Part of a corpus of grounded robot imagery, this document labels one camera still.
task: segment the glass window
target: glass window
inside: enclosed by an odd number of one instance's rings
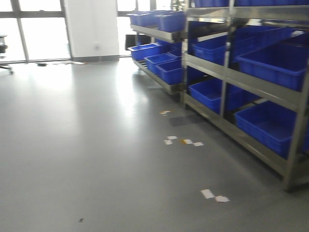
[[[156,0],[157,10],[170,10],[170,0]]]
[[[1,0],[0,5],[0,11],[12,11],[11,0]]]
[[[60,0],[19,0],[22,11],[61,11]]]
[[[150,0],[139,0],[139,11],[149,11],[150,10]]]
[[[136,8],[135,0],[117,0],[118,11],[134,11]]]
[[[130,51],[126,51],[126,35],[136,35],[130,27],[129,17],[117,17],[118,24],[118,40],[120,55],[130,55]]]
[[[22,18],[29,59],[69,58],[64,18]]]
[[[1,54],[6,58],[1,61],[25,60],[17,20],[15,18],[0,18],[0,34],[7,35],[5,44],[8,45],[6,53]]]

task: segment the stainless steel shelf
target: stainless steel shelf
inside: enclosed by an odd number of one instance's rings
[[[224,66],[194,57],[192,55],[186,55],[186,61],[186,64],[192,68],[198,69],[221,80],[225,80],[232,85],[238,86],[262,98],[298,112],[299,102],[301,99],[300,92],[235,71],[233,69],[228,69],[225,74]]]
[[[180,93],[184,90],[184,84],[177,84],[177,85],[169,85],[160,77],[155,75],[153,72],[151,72],[149,69],[147,69],[147,65],[145,61],[137,61],[133,59],[133,62],[141,69],[143,70],[147,75],[149,75],[154,81],[156,81],[162,88],[170,95]]]
[[[196,110],[199,114],[208,119],[215,126],[224,131],[232,139],[237,141],[243,147],[251,151],[260,160],[273,168],[281,175],[285,174],[286,160],[274,153],[272,150],[231,124],[227,120],[221,118],[214,111],[210,110],[188,94],[184,94],[184,103]]]
[[[188,8],[189,21],[226,22],[231,16],[236,24],[268,25],[274,27],[309,27],[309,6],[250,6]]]
[[[187,0],[187,21],[211,22],[209,25],[229,25],[227,30],[229,38],[233,38],[232,33],[238,27],[245,25],[292,27],[304,30],[309,29],[309,6],[231,6],[190,8],[190,4],[191,0]],[[192,34],[192,31],[194,30],[190,25],[190,23],[187,23],[186,25],[186,35]],[[225,63],[230,59],[230,51],[233,49],[234,42],[234,40],[231,40],[226,43],[228,49],[225,52]],[[187,47],[188,46],[183,46],[183,54],[186,54],[183,57],[184,68],[186,68],[186,66],[191,66],[223,80],[221,113],[220,115],[214,113],[186,93],[183,93],[184,103],[209,119],[214,125],[280,173],[283,176],[284,189],[291,190],[296,185],[298,178],[309,174],[309,159],[304,159],[304,156],[300,154],[309,116],[309,65],[307,66],[302,92],[297,92],[228,67],[188,55]],[[287,160],[281,158],[269,148],[265,147],[224,119],[227,90],[226,84],[238,86],[244,90],[259,95],[262,98],[297,112]]]
[[[182,40],[182,31],[177,31],[177,32],[165,32],[158,30],[157,28],[146,28],[146,27],[141,27],[137,25],[131,24],[131,28],[139,33],[148,35],[150,37],[154,37],[169,43],[176,43],[180,42]]]

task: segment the dark floor mat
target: dark floor mat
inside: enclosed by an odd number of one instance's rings
[[[205,119],[200,115],[189,115],[189,116],[170,118],[169,122],[172,126],[178,127],[178,126],[205,122]]]

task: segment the baseboard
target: baseboard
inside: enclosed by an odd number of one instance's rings
[[[73,57],[72,60],[78,62],[119,61],[119,55],[101,57]]]

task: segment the wall outlet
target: wall outlet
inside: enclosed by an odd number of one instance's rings
[[[95,51],[99,51],[100,50],[100,44],[99,43],[95,43],[93,48],[94,48]]]

